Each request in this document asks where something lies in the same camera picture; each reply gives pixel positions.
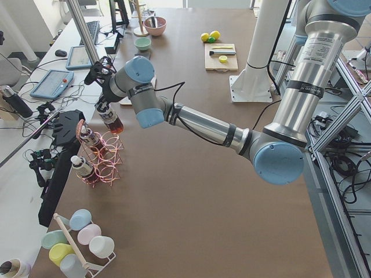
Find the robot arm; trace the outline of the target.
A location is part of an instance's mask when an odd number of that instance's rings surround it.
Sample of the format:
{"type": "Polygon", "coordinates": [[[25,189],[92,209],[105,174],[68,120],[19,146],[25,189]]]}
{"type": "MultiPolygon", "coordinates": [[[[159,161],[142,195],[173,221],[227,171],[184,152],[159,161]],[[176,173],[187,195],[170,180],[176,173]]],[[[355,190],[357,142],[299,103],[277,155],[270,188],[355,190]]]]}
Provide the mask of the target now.
{"type": "Polygon", "coordinates": [[[195,34],[207,24],[231,30],[241,41],[252,36],[246,68],[232,79],[231,90],[252,104],[269,99],[269,60],[282,31],[289,1],[264,1],[254,27],[246,12],[175,12],[170,18],[172,41],[154,61],[136,56],[116,73],[103,75],[100,101],[128,98],[142,128],[166,122],[216,146],[233,149],[252,163],[255,172],[275,185],[301,175],[304,132],[343,46],[354,39],[367,14],[369,1],[302,1],[294,39],[302,44],[291,80],[281,94],[273,121],[262,131],[233,124],[244,108],[221,105],[225,76],[202,69],[195,34]]]}

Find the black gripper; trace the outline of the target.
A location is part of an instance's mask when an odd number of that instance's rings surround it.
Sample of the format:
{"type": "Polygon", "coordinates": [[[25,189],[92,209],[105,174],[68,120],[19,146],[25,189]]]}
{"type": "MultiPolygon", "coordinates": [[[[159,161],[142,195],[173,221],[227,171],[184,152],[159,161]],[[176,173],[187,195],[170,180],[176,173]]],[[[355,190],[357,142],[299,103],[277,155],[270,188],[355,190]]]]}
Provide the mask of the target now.
{"type": "Polygon", "coordinates": [[[102,93],[97,102],[98,112],[105,112],[109,109],[109,102],[116,102],[116,95],[111,90],[110,80],[111,78],[107,78],[101,83],[102,93]]]}

